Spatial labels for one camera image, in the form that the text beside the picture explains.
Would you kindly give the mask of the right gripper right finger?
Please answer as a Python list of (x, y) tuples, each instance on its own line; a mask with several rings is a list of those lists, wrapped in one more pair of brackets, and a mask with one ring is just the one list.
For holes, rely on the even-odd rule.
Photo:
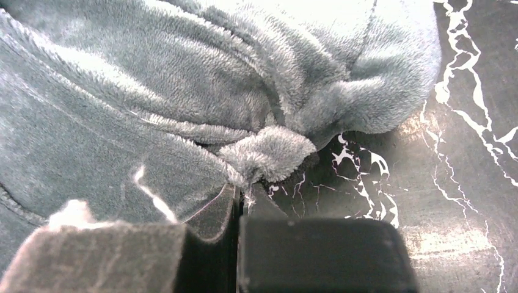
[(418, 292), (407, 248), (391, 224), (289, 218), (259, 184), (243, 201), (240, 292)]

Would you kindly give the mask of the zebra and grey pillowcase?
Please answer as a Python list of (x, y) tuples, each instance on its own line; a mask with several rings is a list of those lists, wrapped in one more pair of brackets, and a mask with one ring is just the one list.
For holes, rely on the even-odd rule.
[(182, 222), (388, 132), (441, 57), (431, 1), (2, 1), (1, 269), (72, 199)]

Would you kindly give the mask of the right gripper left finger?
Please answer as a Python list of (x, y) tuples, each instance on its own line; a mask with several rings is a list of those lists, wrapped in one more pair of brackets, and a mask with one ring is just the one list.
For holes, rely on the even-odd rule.
[(235, 292), (239, 190), (186, 223), (97, 222), (71, 201), (18, 249), (2, 292)]

